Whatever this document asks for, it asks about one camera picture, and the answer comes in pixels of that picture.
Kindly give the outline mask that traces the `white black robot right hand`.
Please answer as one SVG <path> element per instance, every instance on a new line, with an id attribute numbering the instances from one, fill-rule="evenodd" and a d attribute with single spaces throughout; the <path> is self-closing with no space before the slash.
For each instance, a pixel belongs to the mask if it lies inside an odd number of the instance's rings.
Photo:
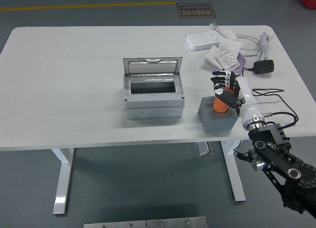
<path id="1" fill-rule="evenodd" d="M 265 119 L 256 103 L 246 79 L 233 71 L 214 71 L 211 81 L 217 99 L 236 110 L 245 130 L 262 127 Z"/>

